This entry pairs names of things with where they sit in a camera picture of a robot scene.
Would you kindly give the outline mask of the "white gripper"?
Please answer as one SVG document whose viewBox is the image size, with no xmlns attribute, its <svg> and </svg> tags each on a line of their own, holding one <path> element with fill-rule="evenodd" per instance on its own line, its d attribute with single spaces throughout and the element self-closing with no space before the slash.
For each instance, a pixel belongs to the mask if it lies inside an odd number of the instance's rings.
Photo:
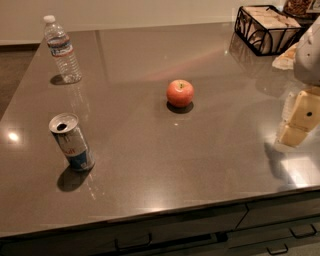
<svg viewBox="0 0 320 256">
<path fill-rule="evenodd" d="M 296 47 L 294 76 L 297 80 L 320 86 L 320 17 L 299 39 Z M 308 87 L 290 92 L 284 102 L 277 144 L 295 148 L 320 124 L 320 88 Z"/>
</svg>

